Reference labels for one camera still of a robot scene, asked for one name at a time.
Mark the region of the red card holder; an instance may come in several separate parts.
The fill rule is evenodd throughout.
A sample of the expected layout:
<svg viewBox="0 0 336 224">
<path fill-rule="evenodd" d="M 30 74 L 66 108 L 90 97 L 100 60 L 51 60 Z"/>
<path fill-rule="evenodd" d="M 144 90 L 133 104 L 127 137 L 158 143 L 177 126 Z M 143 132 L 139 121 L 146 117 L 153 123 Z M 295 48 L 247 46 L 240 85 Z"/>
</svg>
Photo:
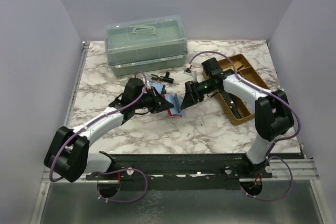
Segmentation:
<svg viewBox="0 0 336 224">
<path fill-rule="evenodd" d="M 185 114 L 185 110 L 181 110 L 182 98 L 177 93 L 166 93 L 162 95 L 163 98 L 169 103 L 173 104 L 173 108 L 167 109 L 169 116 L 182 117 Z"/>
</svg>

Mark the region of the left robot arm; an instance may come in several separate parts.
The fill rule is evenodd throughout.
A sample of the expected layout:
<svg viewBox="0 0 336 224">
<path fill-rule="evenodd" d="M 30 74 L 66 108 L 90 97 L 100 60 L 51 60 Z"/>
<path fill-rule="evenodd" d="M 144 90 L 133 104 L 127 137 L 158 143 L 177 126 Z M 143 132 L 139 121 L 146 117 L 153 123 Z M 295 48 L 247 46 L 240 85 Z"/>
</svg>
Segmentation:
<svg viewBox="0 0 336 224">
<path fill-rule="evenodd" d="M 56 182 L 54 173 L 74 182 L 84 173 L 107 172 L 113 158 L 105 152 L 89 154 L 89 148 L 95 141 L 125 124 L 136 110 L 147 109 L 157 114 L 173 107 L 173 103 L 155 87 L 148 87 L 141 79 L 130 78 L 123 93 L 98 116 L 72 129 L 62 126 L 56 131 L 44 159 L 44 165 L 50 169 L 50 181 Z"/>
</svg>

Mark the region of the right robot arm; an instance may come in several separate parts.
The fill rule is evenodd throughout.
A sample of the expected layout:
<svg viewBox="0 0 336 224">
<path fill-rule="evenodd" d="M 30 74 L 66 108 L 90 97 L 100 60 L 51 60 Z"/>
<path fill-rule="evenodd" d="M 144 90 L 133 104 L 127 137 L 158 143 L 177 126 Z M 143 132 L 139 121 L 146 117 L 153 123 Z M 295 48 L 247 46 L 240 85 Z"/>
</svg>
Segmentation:
<svg viewBox="0 0 336 224">
<path fill-rule="evenodd" d="M 184 110 L 204 100 L 204 95 L 215 90 L 239 97 L 249 104 L 255 114 L 256 138 L 244 154 L 241 164 L 243 173 L 252 174 L 266 162 L 266 157 L 277 141 L 294 125 L 292 111 L 286 94 L 277 90 L 272 92 L 244 79 L 235 68 L 224 71 L 216 58 L 202 63 L 208 79 L 185 83 L 185 95 L 180 105 Z"/>
</svg>

